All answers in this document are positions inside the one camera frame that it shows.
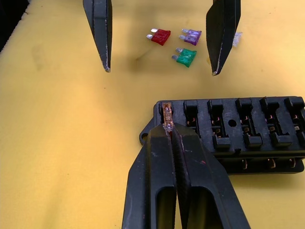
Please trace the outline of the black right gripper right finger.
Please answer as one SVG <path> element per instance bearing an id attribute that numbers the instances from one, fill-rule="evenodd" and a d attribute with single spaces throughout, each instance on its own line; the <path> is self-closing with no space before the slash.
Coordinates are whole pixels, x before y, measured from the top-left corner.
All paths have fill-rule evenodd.
<path id="1" fill-rule="evenodd" d="M 183 125 L 172 131 L 177 194 L 184 229 L 250 227 L 224 167 Z"/>

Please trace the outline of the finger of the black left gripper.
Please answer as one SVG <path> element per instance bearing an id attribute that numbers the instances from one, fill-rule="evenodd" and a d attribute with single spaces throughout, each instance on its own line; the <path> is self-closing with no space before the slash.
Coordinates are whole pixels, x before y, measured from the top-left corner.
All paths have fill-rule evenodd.
<path id="1" fill-rule="evenodd" d="M 112 53 L 112 1 L 83 0 L 83 8 L 103 68 L 109 73 Z"/>
<path id="2" fill-rule="evenodd" d="M 214 0 L 206 15 L 206 43 L 212 75 L 220 74 L 241 17 L 240 0 Z"/>

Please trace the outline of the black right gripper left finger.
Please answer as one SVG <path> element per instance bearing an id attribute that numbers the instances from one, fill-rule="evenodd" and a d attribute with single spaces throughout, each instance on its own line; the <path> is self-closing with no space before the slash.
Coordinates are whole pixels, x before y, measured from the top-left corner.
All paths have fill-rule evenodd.
<path id="1" fill-rule="evenodd" d="M 176 176 L 170 134 L 151 129 L 133 162 L 127 181 L 122 228 L 173 229 Z"/>

